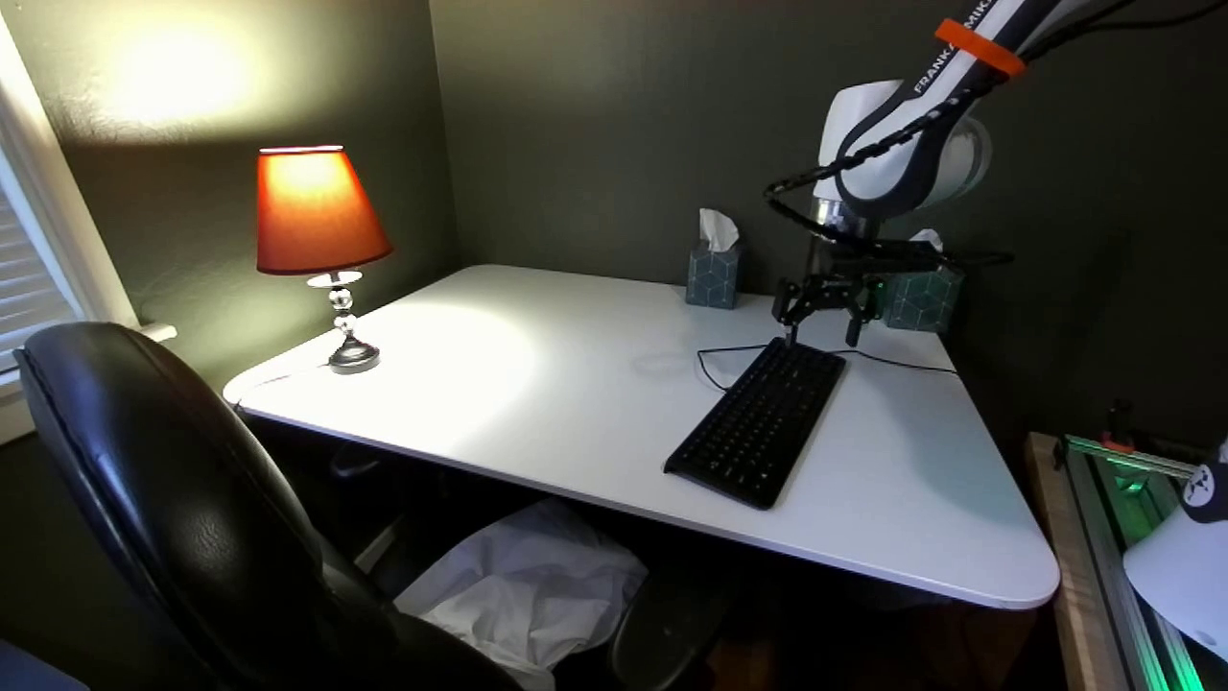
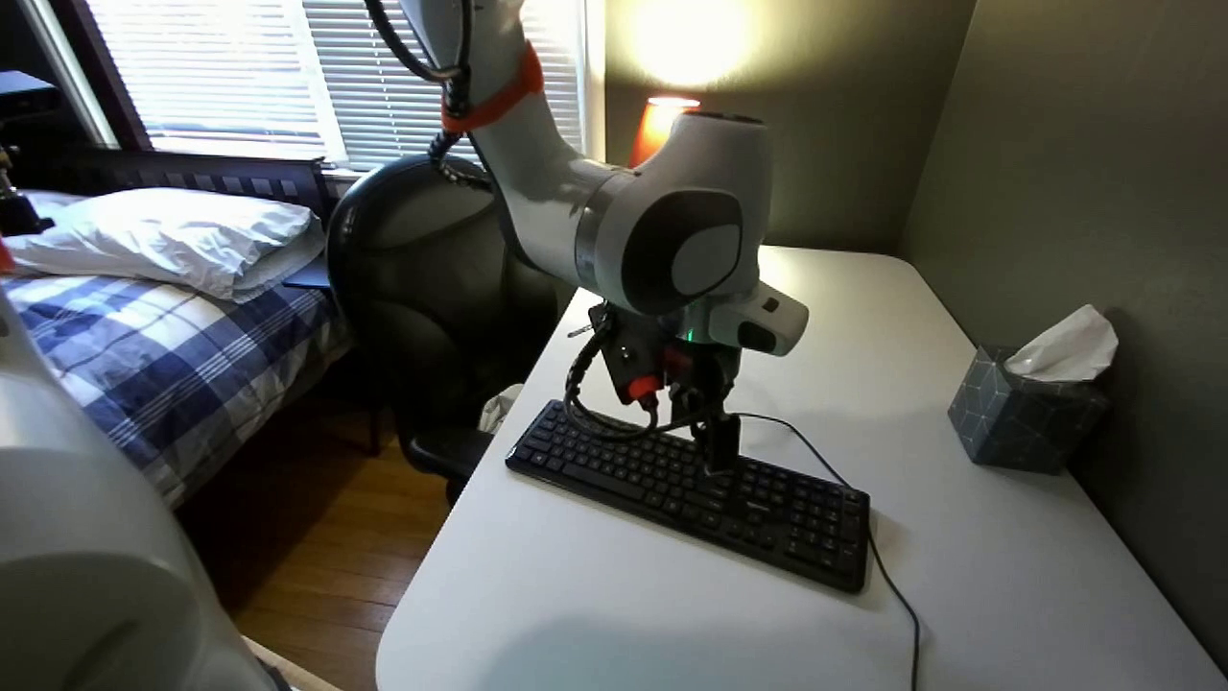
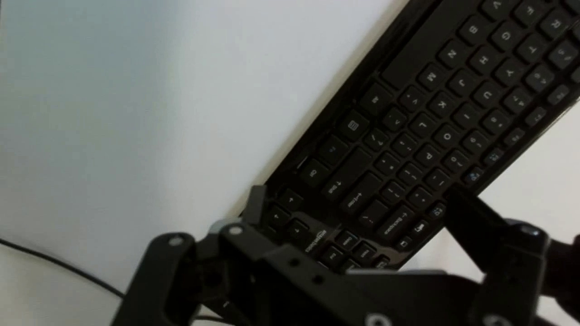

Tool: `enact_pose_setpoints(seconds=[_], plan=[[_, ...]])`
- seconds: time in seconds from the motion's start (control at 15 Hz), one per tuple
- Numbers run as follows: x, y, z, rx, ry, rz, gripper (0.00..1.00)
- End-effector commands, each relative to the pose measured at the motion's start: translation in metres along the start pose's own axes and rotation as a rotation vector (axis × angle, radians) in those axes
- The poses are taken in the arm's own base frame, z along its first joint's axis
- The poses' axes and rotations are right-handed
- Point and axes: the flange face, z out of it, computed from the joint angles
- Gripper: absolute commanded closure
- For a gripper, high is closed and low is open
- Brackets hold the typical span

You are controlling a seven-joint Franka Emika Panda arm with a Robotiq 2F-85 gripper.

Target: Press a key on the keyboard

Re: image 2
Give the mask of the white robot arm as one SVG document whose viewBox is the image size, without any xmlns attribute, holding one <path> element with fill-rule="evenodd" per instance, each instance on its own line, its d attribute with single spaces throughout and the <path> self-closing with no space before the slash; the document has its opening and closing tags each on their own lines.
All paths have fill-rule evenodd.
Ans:
<svg viewBox="0 0 1228 691">
<path fill-rule="evenodd" d="M 633 171 L 548 116 L 520 0 L 401 0 L 383 44 L 441 89 L 441 126 L 496 181 L 520 258 L 695 346 L 789 355 L 805 306 L 759 281 L 771 147 L 686 116 Z M 5 325 L 0 691 L 291 691 L 223 613 L 152 484 Z"/>
</svg>

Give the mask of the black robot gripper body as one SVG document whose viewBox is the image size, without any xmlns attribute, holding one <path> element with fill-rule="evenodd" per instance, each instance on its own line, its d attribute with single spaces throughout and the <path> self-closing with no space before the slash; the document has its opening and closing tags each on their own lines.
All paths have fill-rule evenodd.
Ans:
<svg viewBox="0 0 1228 691">
<path fill-rule="evenodd" d="M 592 306 L 598 355 L 620 402 L 656 407 L 660 396 L 699 393 L 706 419 L 724 411 L 740 355 L 727 346 L 683 341 L 666 323 L 608 302 Z"/>
</svg>

